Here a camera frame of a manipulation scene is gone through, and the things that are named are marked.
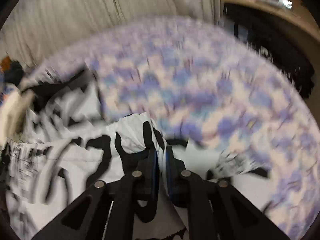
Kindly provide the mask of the black garment behind blanket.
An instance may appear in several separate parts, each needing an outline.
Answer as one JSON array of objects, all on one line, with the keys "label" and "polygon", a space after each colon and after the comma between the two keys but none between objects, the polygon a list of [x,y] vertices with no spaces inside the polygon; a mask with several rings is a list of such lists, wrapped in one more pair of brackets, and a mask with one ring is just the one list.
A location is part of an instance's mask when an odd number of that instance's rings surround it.
[{"label": "black garment behind blanket", "polygon": [[4,82],[13,84],[16,87],[24,77],[24,69],[18,61],[12,61],[10,68],[4,71]]}]

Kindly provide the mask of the pink blue flower rolled blanket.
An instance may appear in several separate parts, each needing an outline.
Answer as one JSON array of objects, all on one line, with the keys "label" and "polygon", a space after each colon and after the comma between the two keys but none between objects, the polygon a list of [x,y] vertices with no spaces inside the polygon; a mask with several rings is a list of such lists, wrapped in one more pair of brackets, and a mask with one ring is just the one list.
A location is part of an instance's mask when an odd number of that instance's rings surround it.
[{"label": "pink blue flower rolled blanket", "polygon": [[16,86],[13,84],[7,84],[5,83],[2,87],[1,94],[0,94],[0,106],[5,103],[7,97],[16,90]]}]

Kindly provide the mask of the purple floral bed cover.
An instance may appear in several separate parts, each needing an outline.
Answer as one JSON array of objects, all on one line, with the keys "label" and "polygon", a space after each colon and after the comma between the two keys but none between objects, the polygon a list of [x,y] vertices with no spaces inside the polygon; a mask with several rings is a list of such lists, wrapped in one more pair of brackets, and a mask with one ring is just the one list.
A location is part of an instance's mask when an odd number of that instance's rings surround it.
[{"label": "purple floral bed cover", "polygon": [[148,18],[80,41],[44,60],[34,81],[97,72],[103,114],[148,113],[194,172],[271,177],[267,216],[302,239],[319,214],[319,127],[287,77],[233,35],[191,18]]}]

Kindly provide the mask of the black white patterned clothes pile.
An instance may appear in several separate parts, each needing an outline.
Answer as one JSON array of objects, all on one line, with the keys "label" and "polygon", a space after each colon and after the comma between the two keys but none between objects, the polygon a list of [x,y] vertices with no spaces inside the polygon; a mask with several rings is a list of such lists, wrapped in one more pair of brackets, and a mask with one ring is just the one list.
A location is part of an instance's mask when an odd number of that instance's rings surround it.
[{"label": "black white patterned clothes pile", "polygon": [[295,86],[300,96],[309,98],[315,86],[315,70],[307,57],[292,44],[279,42],[248,42],[260,56],[273,63]]}]

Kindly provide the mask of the folded cream white garment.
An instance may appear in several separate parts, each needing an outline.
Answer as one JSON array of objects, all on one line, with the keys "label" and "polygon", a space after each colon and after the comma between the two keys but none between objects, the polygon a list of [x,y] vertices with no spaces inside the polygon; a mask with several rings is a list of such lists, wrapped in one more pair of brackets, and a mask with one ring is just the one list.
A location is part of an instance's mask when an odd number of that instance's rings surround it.
[{"label": "folded cream white garment", "polygon": [[1,145],[19,132],[23,125],[26,110],[35,98],[32,90],[21,94],[18,89],[12,90],[1,103]]}]

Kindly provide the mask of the beige pleated curtain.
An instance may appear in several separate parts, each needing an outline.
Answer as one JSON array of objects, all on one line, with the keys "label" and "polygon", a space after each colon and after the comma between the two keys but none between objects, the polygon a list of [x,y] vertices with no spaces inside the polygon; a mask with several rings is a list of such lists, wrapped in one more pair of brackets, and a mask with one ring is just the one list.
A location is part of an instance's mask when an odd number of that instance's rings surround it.
[{"label": "beige pleated curtain", "polygon": [[19,0],[1,26],[1,57],[33,66],[105,29],[171,15],[213,23],[221,0]]}]

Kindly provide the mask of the white black graffiti print jacket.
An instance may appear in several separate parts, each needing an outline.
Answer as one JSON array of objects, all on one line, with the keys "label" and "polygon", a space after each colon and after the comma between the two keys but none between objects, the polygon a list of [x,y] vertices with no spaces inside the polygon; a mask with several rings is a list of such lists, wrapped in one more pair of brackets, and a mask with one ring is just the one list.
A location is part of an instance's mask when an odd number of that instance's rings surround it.
[{"label": "white black graffiti print jacket", "polygon": [[32,88],[35,107],[28,112],[24,143],[8,140],[4,176],[8,224],[20,239],[33,238],[68,204],[97,180],[119,180],[146,154],[151,138],[164,168],[164,146],[176,145],[176,157],[205,177],[236,175],[256,168],[268,175],[267,158],[208,150],[198,127],[149,113],[131,114],[107,124],[98,112],[93,75],[84,70],[63,85]]}]

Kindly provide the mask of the wooden shelf desk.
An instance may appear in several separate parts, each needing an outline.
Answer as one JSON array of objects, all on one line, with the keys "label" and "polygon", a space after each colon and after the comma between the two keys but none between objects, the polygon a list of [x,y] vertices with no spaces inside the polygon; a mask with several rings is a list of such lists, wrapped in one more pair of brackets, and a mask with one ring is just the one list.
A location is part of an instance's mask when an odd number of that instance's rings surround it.
[{"label": "wooden shelf desk", "polygon": [[314,40],[319,41],[319,26],[311,13],[303,7],[301,0],[293,0],[298,4],[293,5],[293,9],[284,9],[276,5],[271,5],[261,0],[221,0],[222,3],[237,4],[249,8],[261,10],[275,15],[297,26],[299,29],[310,35]]}]

